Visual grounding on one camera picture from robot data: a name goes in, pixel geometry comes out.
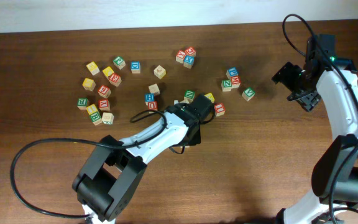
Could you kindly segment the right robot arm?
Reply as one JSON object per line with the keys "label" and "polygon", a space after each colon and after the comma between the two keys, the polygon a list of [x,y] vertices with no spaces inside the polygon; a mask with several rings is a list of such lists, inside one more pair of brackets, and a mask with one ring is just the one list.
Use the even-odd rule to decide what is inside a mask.
{"label": "right robot arm", "polygon": [[358,77],[351,59],[337,58],[335,37],[318,34],[307,41],[304,67],[287,62],[272,78],[290,90],[288,101],[311,111],[325,105],[333,142],[316,163],[311,190],[281,209],[275,223],[332,223],[335,213],[358,208]]}

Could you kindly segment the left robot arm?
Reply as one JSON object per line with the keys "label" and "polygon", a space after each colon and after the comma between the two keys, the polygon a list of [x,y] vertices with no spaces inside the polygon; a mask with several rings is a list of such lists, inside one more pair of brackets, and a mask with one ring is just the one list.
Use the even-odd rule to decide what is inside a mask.
{"label": "left robot arm", "polygon": [[153,125],[128,138],[106,136],[75,177],[72,188],[86,223],[114,223],[128,206],[147,164],[168,148],[201,142],[200,126],[213,103],[198,95],[191,103],[168,106]]}

